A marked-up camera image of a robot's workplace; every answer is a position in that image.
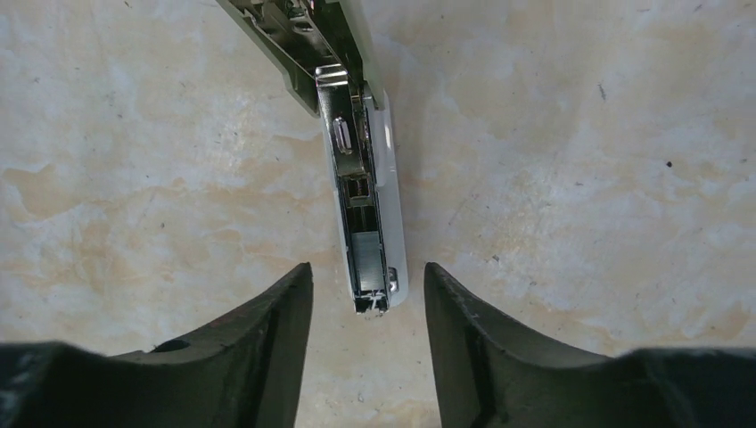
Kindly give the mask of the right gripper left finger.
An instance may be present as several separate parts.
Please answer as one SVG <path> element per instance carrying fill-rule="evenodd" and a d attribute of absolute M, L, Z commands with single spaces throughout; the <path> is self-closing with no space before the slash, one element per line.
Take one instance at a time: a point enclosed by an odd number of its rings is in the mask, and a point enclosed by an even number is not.
<path fill-rule="evenodd" d="M 292 427 L 313 308 L 302 263 L 259 296 L 151 351 L 1 348 L 4 427 Z"/>

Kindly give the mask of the grey staple strip block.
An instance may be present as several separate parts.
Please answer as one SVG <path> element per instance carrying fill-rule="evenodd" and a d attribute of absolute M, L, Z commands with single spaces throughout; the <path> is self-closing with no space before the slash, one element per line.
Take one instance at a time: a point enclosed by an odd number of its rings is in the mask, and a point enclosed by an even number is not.
<path fill-rule="evenodd" d="M 361 292 L 384 292 L 384 262 L 378 232 L 359 232 L 352 235 L 356 263 L 357 287 Z"/>

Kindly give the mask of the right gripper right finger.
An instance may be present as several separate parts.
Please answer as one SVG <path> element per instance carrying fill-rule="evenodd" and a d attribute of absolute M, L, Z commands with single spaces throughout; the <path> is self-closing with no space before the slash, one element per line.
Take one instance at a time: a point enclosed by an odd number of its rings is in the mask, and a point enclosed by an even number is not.
<path fill-rule="evenodd" d="M 618 357 L 544 335 L 424 270 L 445 427 L 752 427 L 752 348 L 642 348 Z"/>

